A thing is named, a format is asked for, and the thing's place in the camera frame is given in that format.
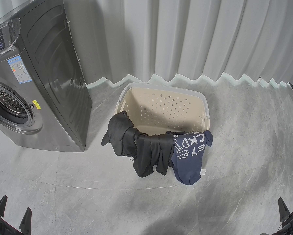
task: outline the plastic wrap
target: plastic wrap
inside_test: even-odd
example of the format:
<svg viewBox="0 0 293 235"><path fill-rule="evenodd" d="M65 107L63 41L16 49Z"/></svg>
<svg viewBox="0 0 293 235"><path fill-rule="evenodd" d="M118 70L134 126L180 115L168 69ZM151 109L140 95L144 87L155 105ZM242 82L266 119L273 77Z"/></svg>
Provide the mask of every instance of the plastic wrap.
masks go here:
<svg viewBox="0 0 293 235"><path fill-rule="evenodd" d="M5 48L0 50L0 55L2 55L15 49L14 44L20 33L20 19L11 19L4 24L1 24L0 29L0 47L5 46Z"/></svg>

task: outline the laundry basket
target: laundry basket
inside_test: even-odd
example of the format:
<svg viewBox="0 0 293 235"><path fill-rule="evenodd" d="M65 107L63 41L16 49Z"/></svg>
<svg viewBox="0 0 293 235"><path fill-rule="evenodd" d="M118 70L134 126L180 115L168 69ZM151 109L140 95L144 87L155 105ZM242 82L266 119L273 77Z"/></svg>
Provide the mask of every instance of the laundry basket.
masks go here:
<svg viewBox="0 0 293 235"><path fill-rule="evenodd" d="M134 126L148 135L166 131L209 130L209 111L202 93L147 83L128 84L115 109L126 111Z"/></svg>

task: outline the yellow warning label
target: yellow warning label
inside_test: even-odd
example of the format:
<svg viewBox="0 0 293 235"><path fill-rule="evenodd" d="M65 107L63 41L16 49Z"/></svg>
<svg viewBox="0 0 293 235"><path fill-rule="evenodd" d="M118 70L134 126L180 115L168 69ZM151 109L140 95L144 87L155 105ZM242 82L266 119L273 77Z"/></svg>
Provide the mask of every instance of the yellow warning label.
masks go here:
<svg viewBox="0 0 293 235"><path fill-rule="evenodd" d="M38 102L36 100L33 100L32 102L34 103L34 105L36 106L36 108L38 110L41 110L41 107L40 107L40 105L38 104Z"/></svg>

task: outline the navy blue t-shirt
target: navy blue t-shirt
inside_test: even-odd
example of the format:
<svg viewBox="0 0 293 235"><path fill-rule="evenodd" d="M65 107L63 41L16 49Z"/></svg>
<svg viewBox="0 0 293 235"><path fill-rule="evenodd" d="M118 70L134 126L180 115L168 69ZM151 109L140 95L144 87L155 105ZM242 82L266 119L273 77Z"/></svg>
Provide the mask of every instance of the navy blue t-shirt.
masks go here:
<svg viewBox="0 0 293 235"><path fill-rule="evenodd" d="M202 157L205 146L211 146L213 135L210 131L174 134L173 170L176 178L185 185L193 185L201 176Z"/></svg>

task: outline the washing machine door opening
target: washing machine door opening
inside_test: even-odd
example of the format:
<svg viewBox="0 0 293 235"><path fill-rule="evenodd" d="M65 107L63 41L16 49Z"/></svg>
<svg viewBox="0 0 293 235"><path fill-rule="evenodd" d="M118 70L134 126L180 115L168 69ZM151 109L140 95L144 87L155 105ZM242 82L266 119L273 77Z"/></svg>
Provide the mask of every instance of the washing machine door opening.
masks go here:
<svg viewBox="0 0 293 235"><path fill-rule="evenodd" d="M0 83L0 121L10 127L32 124L33 113L26 101L13 89Z"/></svg>

